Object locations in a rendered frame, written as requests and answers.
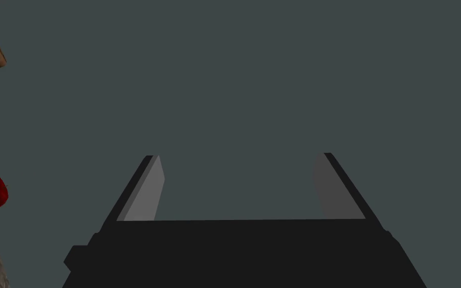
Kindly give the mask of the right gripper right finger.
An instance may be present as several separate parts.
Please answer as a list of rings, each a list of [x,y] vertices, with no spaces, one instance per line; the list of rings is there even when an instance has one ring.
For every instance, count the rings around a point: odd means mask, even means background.
[[[325,152],[316,156],[314,185],[325,218],[377,219],[333,153]]]

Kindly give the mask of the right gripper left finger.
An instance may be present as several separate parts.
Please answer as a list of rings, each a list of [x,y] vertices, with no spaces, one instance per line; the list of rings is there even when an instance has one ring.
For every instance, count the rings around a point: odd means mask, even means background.
[[[146,156],[110,210],[106,221],[153,221],[164,183],[160,157]]]

